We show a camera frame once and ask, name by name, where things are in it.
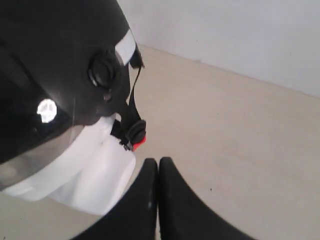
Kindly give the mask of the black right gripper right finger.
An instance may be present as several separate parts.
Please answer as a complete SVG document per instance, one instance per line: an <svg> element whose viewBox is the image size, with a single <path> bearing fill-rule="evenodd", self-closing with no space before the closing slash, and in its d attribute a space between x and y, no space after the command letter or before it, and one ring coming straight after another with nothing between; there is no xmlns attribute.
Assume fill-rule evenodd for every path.
<svg viewBox="0 0 320 240"><path fill-rule="evenodd" d="M212 211L190 188L173 160L159 161L158 213L162 240L251 240Z"/></svg>

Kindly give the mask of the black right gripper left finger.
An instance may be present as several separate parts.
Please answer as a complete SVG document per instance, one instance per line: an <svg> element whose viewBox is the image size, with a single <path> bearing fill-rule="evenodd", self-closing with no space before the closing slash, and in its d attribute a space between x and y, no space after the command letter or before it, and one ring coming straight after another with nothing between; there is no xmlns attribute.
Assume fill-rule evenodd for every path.
<svg viewBox="0 0 320 240"><path fill-rule="evenodd" d="M141 170L120 201L75 240L154 240L156 238L158 165L144 160Z"/></svg>

